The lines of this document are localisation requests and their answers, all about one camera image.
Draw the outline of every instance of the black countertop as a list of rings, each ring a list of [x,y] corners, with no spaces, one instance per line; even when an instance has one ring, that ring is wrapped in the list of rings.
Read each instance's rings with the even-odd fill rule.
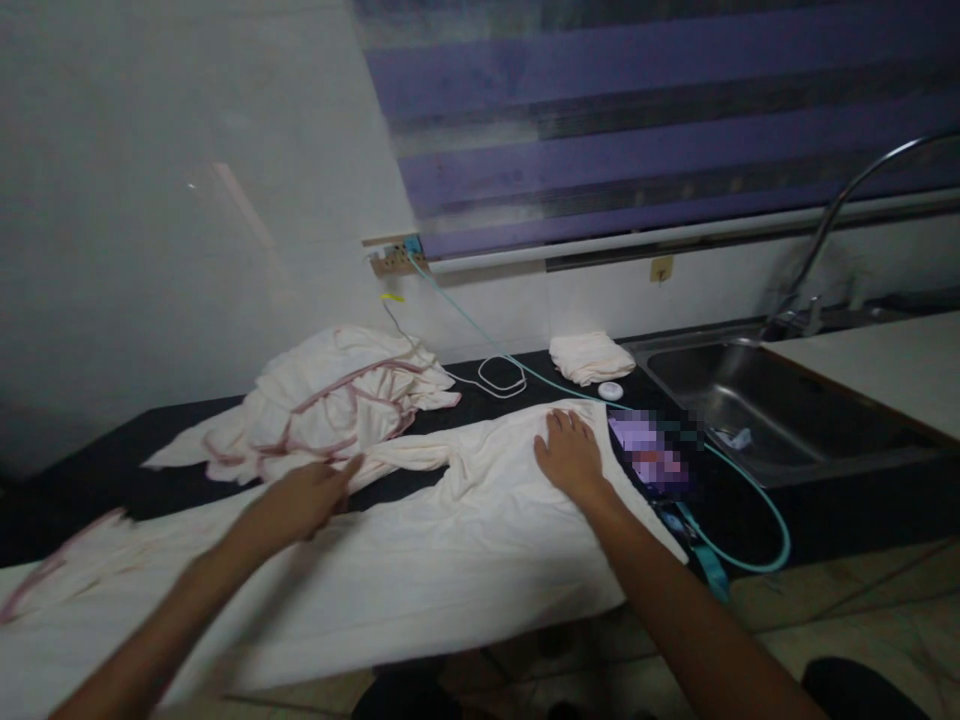
[[[564,380],[546,351],[518,358],[561,385]],[[479,362],[450,367],[474,377]],[[510,382],[517,370],[493,361],[485,373]],[[622,378],[628,407],[654,413],[671,428],[665,435],[679,449],[696,479],[684,500],[701,529],[726,552],[749,563],[767,563],[780,549],[780,531],[756,491],[722,460],[698,449],[697,424],[643,371]],[[496,418],[530,405],[567,397],[531,378],[522,394],[497,400],[458,383],[463,399],[455,407],[420,412],[406,434],[426,434]],[[594,392],[591,388],[586,393]],[[188,427],[237,405],[242,397],[150,410],[91,443],[0,498],[0,567],[38,560],[100,515],[126,507],[136,520],[169,515],[249,489],[208,480],[204,466],[145,470],[140,463]],[[398,470],[353,495],[362,511],[435,484],[443,469]],[[945,457],[892,470],[807,483],[769,491],[790,528],[789,565],[926,542],[960,529],[960,460]],[[727,566],[731,577],[743,571]]]

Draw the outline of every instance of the window blind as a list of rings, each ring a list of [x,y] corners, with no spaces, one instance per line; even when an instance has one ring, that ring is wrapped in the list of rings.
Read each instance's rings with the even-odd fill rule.
[[[954,0],[354,0],[429,258],[816,206],[960,122]],[[860,197],[960,185],[920,152]]]

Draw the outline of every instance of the chrome faucet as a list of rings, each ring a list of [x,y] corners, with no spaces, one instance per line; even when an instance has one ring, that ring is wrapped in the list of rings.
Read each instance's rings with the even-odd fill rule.
[[[923,147],[924,145],[932,145],[933,143],[938,143],[943,140],[953,140],[958,137],[960,137],[960,128],[951,128],[949,130],[944,130],[943,132],[918,137],[908,143],[900,145],[899,147],[895,147],[893,150],[884,155],[881,155],[872,163],[870,163],[870,165],[868,165],[863,172],[847,183],[843,190],[841,190],[830,202],[830,204],[827,205],[827,208],[823,213],[823,218],[820,220],[820,224],[817,226],[817,230],[813,234],[813,238],[810,241],[810,252],[807,254],[807,258],[804,260],[803,265],[800,266],[800,272],[797,273],[797,276],[793,279],[793,282],[791,282],[790,285],[787,286],[787,289],[782,293],[776,309],[770,314],[766,323],[764,323],[763,328],[761,328],[761,340],[769,339],[773,329],[776,327],[786,326],[789,328],[797,324],[799,313],[794,309],[794,305],[796,305],[797,300],[800,298],[800,292],[803,289],[804,283],[807,281],[807,276],[810,275],[810,271],[813,269],[813,266],[817,264],[817,261],[823,255],[823,250],[827,245],[827,236],[830,234],[830,230],[833,228],[833,225],[837,220],[837,216],[840,214],[840,209],[847,202],[847,200],[850,199],[850,195],[860,186],[860,183],[873,175],[873,173],[894,158],[900,157],[911,150]],[[820,297],[817,296],[816,298],[811,299],[811,318],[814,316],[814,300],[819,302]],[[819,317],[820,311],[818,305],[816,307],[816,318],[818,323]],[[814,335],[819,330],[820,326],[818,326],[813,332],[810,332],[810,326],[808,323],[807,327],[805,327],[803,330],[804,337]]]

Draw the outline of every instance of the teal cable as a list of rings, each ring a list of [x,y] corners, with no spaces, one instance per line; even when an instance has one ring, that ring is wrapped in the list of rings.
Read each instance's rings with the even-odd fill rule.
[[[590,395],[584,395],[583,393],[579,393],[576,390],[570,390],[569,388],[565,388],[562,385],[558,385],[552,380],[548,380],[540,373],[534,370],[531,370],[522,362],[520,362],[515,357],[513,357],[513,355],[511,355],[510,353],[504,352],[503,349],[501,349],[500,344],[496,340],[494,340],[492,337],[487,335],[486,331],[482,327],[480,327],[476,323],[476,321],[472,317],[470,317],[463,308],[457,305],[457,301],[454,300],[452,297],[450,297],[444,291],[444,289],[437,284],[436,280],[434,280],[427,273],[425,273],[418,263],[411,262],[410,264],[413,265],[416,271],[420,273],[420,275],[433,286],[434,290],[440,293],[440,295],[442,295],[443,298],[453,306],[454,310],[456,310],[458,313],[460,313],[463,316],[464,320],[466,320],[468,323],[470,323],[473,326],[474,330],[480,333],[484,337],[484,339],[488,343],[490,343],[490,345],[492,345],[494,349],[496,349],[500,357],[502,357],[504,360],[512,362],[518,368],[530,373],[541,382],[545,382],[547,385],[550,385],[551,387],[555,387],[557,390],[565,392],[568,395],[574,395],[576,397],[584,398],[586,400],[596,401],[600,399],[600,398],[591,397]],[[628,410],[630,412],[636,412],[634,408],[628,408],[625,405],[619,405],[617,403],[608,402],[603,399],[600,399],[600,402],[604,402],[610,407],[615,407],[620,410]],[[770,499],[770,496],[767,495],[767,493],[764,491],[762,487],[760,487],[760,484],[756,480],[750,477],[735,462],[733,462],[730,458],[728,458],[726,455],[724,455],[722,452],[717,450],[712,445],[706,445],[705,447],[707,448],[707,450],[709,450],[718,458],[720,458],[725,463],[727,463],[727,465],[729,465],[738,473],[740,473],[740,475],[743,476],[744,480],[750,483],[753,489],[760,494],[760,497],[763,498],[763,501],[767,504],[767,507],[770,508],[770,512],[773,513],[774,518],[776,518],[777,524],[780,526],[780,532],[783,535],[783,547],[780,549],[780,554],[777,555],[776,560],[774,560],[771,563],[767,563],[766,565],[754,565],[752,563],[743,562],[742,560],[737,560],[735,557],[725,553],[723,550],[717,547],[717,545],[709,537],[706,536],[706,534],[700,528],[700,525],[697,523],[696,519],[693,517],[693,513],[690,512],[690,508],[687,507],[686,503],[682,503],[682,502],[676,503],[677,507],[680,510],[680,513],[683,515],[684,519],[690,524],[690,526],[697,531],[697,533],[700,535],[700,538],[703,540],[704,545],[709,547],[711,550],[713,550],[717,554],[718,557],[723,558],[731,565],[741,568],[742,570],[747,570],[748,572],[754,572],[754,573],[769,573],[769,572],[776,572],[777,570],[780,570],[784,565],[786,565],[787,558],[790,557],[790,550],[791,550],[790,531],[787,529],[787,523],[783,519],[783,515],[780,514],[780,511],[777,510],[777,506],[773,504],[773,500]]]

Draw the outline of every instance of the white fabric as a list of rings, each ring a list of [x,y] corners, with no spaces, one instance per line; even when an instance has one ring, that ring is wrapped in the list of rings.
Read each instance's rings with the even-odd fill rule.
[[[630,353],[604,332],[553,338],[550,357],[561,375],[581,387],[616,380],[637,366]]]
[[[183,431],[144,467],[206,462],[212,480],[270,481],[318,459],[340,465],[399,435],[417,410],[460,399],[445,392],[453,379],[419,340],[354,325],[275,357],[256,385],[241,405]],[[351,488],[373,477],[360,473]]]
[[[401,437],[370,448],[369,462],[448,464],[440,482],[334,518],[314,542],[267,563],[212,624],[166,701],[199,684],[254,690],[455,652],[621,603],[586,520],[537,467],[533,439],[552,407],[590,423],[617,494],[686,562],[620,468],[600,403],[568,400]],[[0,626],[4,716],[46,713],[68,695],[261,492],[139,525],[108,521],[74,542]]]

